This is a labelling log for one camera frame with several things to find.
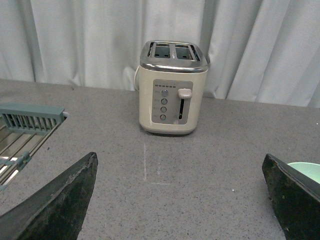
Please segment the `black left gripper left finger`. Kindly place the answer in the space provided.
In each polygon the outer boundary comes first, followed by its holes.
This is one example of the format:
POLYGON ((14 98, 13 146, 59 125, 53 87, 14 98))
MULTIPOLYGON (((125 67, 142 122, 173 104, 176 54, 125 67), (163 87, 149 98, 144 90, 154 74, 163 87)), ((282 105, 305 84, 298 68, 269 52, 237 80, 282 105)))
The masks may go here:
POLYGON ((2 240, 75 240, 93 194, 98 157, 90 152, 0 217, 2 240))

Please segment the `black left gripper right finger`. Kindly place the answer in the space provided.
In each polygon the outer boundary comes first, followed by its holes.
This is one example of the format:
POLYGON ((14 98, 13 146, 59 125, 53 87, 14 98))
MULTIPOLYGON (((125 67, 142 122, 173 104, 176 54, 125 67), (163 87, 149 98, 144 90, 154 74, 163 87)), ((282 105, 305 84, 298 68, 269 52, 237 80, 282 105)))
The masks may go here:
POLYGON ((272 208, 287 240, 320 238, 320 184, 271 154, 262 164, 272 208))

